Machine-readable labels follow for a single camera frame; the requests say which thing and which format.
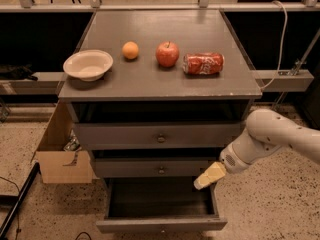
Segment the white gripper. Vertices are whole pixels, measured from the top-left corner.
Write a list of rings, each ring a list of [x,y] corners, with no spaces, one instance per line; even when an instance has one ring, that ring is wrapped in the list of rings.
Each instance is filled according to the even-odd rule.
[[[245,150],[241,145],[230,143],[219,156],[220,162],[214,162],[194,181],[194,187],[201,190],[222,179],[226,170],[230,174],[241,173],[249,168],[245,162]]]

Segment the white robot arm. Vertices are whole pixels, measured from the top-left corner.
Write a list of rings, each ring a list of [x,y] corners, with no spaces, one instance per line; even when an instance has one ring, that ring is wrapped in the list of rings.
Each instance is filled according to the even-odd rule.
[[[258,159],[289,147],[311,161],[320,163],[320,131],[303,127],[269,109],[251,112],[242,133],[221,152],[219,161],[194,180],[201,190],[216,183],[227,173],[241,173]]]

